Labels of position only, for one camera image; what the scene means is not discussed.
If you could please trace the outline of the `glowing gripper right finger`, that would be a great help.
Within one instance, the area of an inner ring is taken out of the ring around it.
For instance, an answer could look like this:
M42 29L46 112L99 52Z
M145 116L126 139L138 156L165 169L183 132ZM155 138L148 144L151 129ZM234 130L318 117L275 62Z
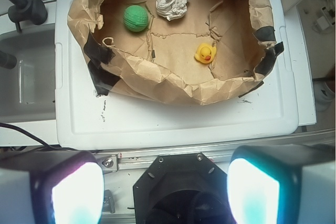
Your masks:
M227 195L237 223L335 223L335 147L242 145Z

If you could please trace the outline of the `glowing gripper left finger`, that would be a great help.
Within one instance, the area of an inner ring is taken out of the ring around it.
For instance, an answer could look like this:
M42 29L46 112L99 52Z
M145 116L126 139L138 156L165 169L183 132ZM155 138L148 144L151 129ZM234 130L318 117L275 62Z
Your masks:
M1 154L1 223L98 223L103 198L90 152Z

